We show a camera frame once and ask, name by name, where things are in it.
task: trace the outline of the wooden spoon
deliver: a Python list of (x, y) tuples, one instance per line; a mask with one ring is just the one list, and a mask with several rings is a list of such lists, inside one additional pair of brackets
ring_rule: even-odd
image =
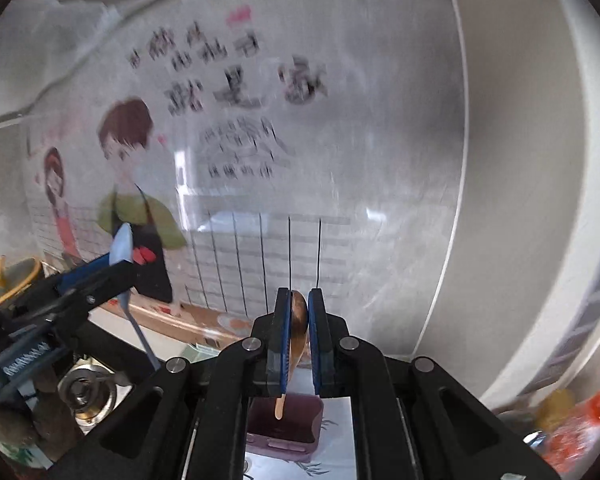
[[(291, 375), (298, 366), (304, 347), (306, 346), (307, 338), (307, 323), (308, 310), (306, 309), (306, 301), (302, 294), (297, 290), (292, 291), (291, 295), (291, 336), (289, 340), (289, 366), (286, 383), (291, 380)], [(285, 407), (286, 394), (276, 399), (276, 419), (282, 418), (282, 412)]]

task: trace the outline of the black vertical line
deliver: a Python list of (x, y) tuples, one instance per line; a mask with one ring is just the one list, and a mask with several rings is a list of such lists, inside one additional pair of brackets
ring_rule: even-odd
[(244, 297), (244, 283), (242, 282), (242, 268), (240, 267), (240, 251), (238, 250), (238, 231), (235, 228), (235, 214), (231, 212), (231, 218), (234, 221), (234, 240), (235, 240), (235, 256), (238, 258), (238, 274), (240, 274), (240, 288), (242, 289), (242, 304), (244, 305), (244, 313), (249, 318), (247, 312), (247, 299)]
[(322, 239), (322, 218), (318, 220), (318, 268), (315, 273), (315, 288), (320, 283), (320, 240)]
[(262, 281), (264, 282), (264, 304), (267, 307), (267, 314), (269, 313), (269, 300), (267, 298), (267, 273), (264, 270), (264, 241), (262, 239), (262, 214), (258, 213), (260, 218), (260, 255), (262, 256)]
[(291, 288), (291, 216), (287, 217), (289, 223), (289, 290)]
[(205, 282), (202, 280), (202, 274), (200, 274), (200, 264), (198, 263), (198, 252), (196, 251), (196, 242), (193, 239), (193, 233), (189, 231), (189, 238), (191, 240), (191, 248), (193, 249), (193, 258), (196, 261), (196, 269), (198, 270), (198, 277), (200, 278), (200, 286), (202, 287), (202, 295), (205, 297), (206, 307), (209, 308), (209, 302), (206, 298)]
[(214, 223), (211, 219), (211, 211), (206, 212), (209, 216), (209, 230), (211, 231), (211, 245), (214, 249), (214, 258), (216, 260), (216, 270), (218, 271), (218, 282), (220, 283), (220, 292), (222, 293), (222, 302), (224, 303), (224, 311), (229, 312), (226, 307), (226, 298), (224, 297), (224, 288), (222, 288), (222, 277), (220, 276), (220, 265), (218, 264), (218, 251), (216, 251), (216, 237), (214, 236)]

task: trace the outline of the black apron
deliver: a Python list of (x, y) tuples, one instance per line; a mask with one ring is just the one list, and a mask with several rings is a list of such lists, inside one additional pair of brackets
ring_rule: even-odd
[[(145, 261), (144, 264), (134, 261), (136, 268), (136, 282), (134, 286), (138, 294), (162, 301), (163, 303), (171, 303), (173, 301), (173, 289), (171, 288), (171, 281), (167, 274), (167, 267), (164, 264), (162, 241), (160, 240), (158, 229), (155, 227), (154, 216), (151, 214), (146, 197), (139, 187), (138, 191), (142, 194), (142, 200), (144, 201), (146, 224), (130, 224), (134, 249), (140, 249), (142, 254), (142, 248), (146, 248), (155, 255), (155, 259), (153, 261)], [(117, 198), (118, 192), (114, 189), (111, 208), (111, 234), (114, 237), (124, 223), (118, 216), (116, 207)]]

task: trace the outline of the green shirt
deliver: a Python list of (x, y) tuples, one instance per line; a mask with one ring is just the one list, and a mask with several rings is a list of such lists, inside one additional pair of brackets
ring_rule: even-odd
[[(149, 211), (154, 217), (155, 227), (162, 241), (162, 246), (165, 250), (179, 249), (187, 245), (178, 224), (173, 219), (171, 211), (167, 207), (156, 200), (152, 196), (147, 194), (144, 195), (149, 205)], [(113, 211), (113, 197), (114, 193), (109, 193), (100, 202), (98, 208), (98, 225), (104, 229), (107, 233), (113, 236), (111, 228), (111, 212)], [(124, 195), (118, 194), (116, 196), (116, 211), (118, 217), (123, 222), (129, 222), (130, 224), (144, 225), (147, 223), (146, 209), (144, 208), (144, 200), (142, 195)]]

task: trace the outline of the purple container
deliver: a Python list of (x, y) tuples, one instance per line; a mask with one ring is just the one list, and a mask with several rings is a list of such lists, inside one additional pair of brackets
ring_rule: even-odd
[(309, 462), (318, 447), (324, 404), (320, 397), (286, 394), (282, 420), (276, 399), (256, 397), (247, 417), (246, 450), (272, 458)]

